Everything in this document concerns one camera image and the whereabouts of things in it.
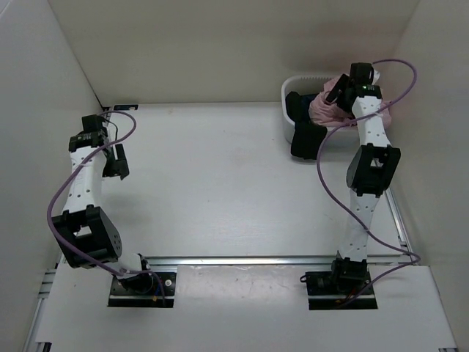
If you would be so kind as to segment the pink trousers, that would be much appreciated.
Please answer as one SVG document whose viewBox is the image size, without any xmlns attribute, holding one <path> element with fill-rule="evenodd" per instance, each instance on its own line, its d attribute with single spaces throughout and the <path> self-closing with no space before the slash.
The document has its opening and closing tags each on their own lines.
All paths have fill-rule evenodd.
<svg viewBox="0 0 469 352">
<path fill-rule="evenodd" d="M 340 76 L 336 76 L 323 84 L 322 91 L 310 102 L 310 120 L 320 126 L 335 128 L 342 123 L 354 119 L 350 113 L 341 110 L 337 105 L 328 105 L 325 102 L 329 92 L 334 88 Z"/>
</svg>

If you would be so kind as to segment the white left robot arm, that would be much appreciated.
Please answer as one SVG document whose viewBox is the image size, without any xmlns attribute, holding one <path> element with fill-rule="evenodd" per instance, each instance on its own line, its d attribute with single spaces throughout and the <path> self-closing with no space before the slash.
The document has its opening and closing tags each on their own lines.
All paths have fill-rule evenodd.
<svg viewBox="0 0 469 352">
<path fill-rule="evenodd" d="M 80 170 L 67 187 L 62 213 L 52 218 L 52 224 L 70 245 L 120 272 L 137 293 L 146 293 L 154 283 L 154 276 L 146 271 L 148 262 L 140 254 L 123 253 L 120 234 L 102 208 L 103 179 L 124 179 L 130 174 L 123 146 L 99 150 L 107 143 L 109 138 L 102 132 L 81 132 L 70 138 L 72 171 Z M 98 153 L 86 161 L 95 150 Z"/>
</svg>

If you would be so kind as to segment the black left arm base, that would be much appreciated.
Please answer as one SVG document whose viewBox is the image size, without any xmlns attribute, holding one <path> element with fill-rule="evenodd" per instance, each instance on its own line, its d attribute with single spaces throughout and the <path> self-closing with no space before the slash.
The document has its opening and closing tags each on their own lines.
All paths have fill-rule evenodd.
<svg viewBox="0 0 469 352">
<path fill-rule="evenodd" d="M 127 279 L 113 278 L 108 295 L 108 306 L 119 308 L 174 307 L 177 272 L 157 271 L 158 281 L 152 274 L 139 274 Z"/>
</svg>

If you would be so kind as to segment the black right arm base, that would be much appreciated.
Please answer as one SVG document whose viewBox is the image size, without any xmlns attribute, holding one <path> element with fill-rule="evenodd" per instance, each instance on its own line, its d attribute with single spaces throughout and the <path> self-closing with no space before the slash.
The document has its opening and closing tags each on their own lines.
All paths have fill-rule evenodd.
<svg viewBox="0 0 469 352">
<path fill-rule="evenodd" d="M 367 262 L 348 258 L 335 259 L 329 271 L 307 271 L 300 277 L 311 311 L 376 309 L 371 281 Z"/>
</svg>

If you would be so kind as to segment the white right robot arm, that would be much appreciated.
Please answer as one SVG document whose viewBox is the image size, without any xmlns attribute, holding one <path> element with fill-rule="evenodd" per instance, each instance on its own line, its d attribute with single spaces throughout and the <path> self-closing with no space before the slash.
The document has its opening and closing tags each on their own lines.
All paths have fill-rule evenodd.
<svg viewBox="0 0 469 352">
<path fill-rule="evenodd" d="M 401 156 L 386 135 L 380 88 L 374 74 L 341 75 L 326 97 L 357 121 L 360 146 L 346 174 L 350 211 L 343 244 L 331 266 L 329 284 L 337 293 L 360 290 L 367 275 L 367 244 L 374 210 L 390 186 Z"/>
</svg>

